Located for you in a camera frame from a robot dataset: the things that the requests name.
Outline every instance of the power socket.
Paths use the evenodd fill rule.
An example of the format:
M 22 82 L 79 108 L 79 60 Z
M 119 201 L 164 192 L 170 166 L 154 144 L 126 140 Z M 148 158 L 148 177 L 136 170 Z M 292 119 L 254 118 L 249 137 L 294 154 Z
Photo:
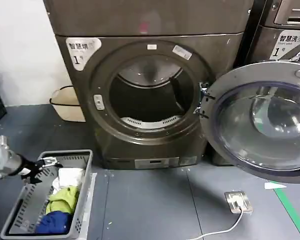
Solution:
M 242 202 L 241 209 L 243 213 L 252 213 L 253 207 L 244 191 L 227 191 L 224 193 L 227 203 L 229 204 L 230 210 L 233 214 L 240 214 L 240 206 L 237 201 Z

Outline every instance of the yellow-green cloth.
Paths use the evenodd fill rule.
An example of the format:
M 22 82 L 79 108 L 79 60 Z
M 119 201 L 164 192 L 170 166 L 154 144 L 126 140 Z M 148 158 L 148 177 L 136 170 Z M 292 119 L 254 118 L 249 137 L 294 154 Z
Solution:
M 73 214 L 79 196 L 79 189 L 76 186 L 69 186 L 61 189 L 56 194 L 51 195 L 49 204 L 46 206 L 45 214 L 61 211 Z

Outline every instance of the white sticker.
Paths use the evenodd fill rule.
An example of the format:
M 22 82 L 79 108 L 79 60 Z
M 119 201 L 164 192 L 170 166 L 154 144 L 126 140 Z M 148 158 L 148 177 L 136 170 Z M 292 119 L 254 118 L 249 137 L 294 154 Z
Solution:
M 146 46 L 146 49 L 148 49 L 148 50 L 157 50 L 157 44 L 148 44 Z
M 284 30 L 280 33 L 271 53 L 271 60 L 279 60 L 300 45 L 300 30 Z
M 179 55 L 180 57 L 189 60 L 192 56 L 192 53 L 185 50 L 184 48 L 175 45 L 172 52 L 174 52 L 175 54 Z
M 73 67 L 82 71 L 90 57 L 101 48 L 101 41 L 97 37 L 68 37 L 66 40 Z

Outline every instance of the floor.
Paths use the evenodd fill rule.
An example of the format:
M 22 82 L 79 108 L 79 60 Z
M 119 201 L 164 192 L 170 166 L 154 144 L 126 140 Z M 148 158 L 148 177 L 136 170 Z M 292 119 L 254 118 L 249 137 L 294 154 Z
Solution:
M 35 161 L 48 150 L 92 149 L 85 123 L 62 121 L 50 105 L 9 107 L 0 121 L 0 135 L 11 149 Z M 224 192 L 243 190 L 254 212 L 245 214 L 232 232 L 205 240 L 300 240 L 298 230 L 266 180 L 233 166 L 198 165 L 162 170 L 102 169 L 97 172 L 88 240 L 186 240 L 229 228 L 232 214 Z M 16 177 L 0 180 L 0 231 L 23 184 Z M 300 185 L 283 189 L 300 220 Z

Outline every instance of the laundry basket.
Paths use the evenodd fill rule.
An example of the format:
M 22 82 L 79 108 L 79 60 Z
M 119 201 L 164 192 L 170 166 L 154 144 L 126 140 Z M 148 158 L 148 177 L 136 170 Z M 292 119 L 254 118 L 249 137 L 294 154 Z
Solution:
M 0 237 L 4 240 L 68 240 L 76 239 L 81 230 L 84 206 L 87 200 L 91 183 L 91 150 L 46 151 L 43 157 L 56 157 L 65 168 L 85 169 L 73 214 L 70 230 L 67 234 L 36 234 L 36 226 L 45 215 L 49 196 L 53 192 L 52 182 L 58 176 L 58 168 L 51 167 L 38 173 L 36 177 L 42 182 L 26 184 L 11 210 L 1 231 Z
M 65 121 L 85 122 L 74 86 L 64 86 L 52 94 L 50 103 Z

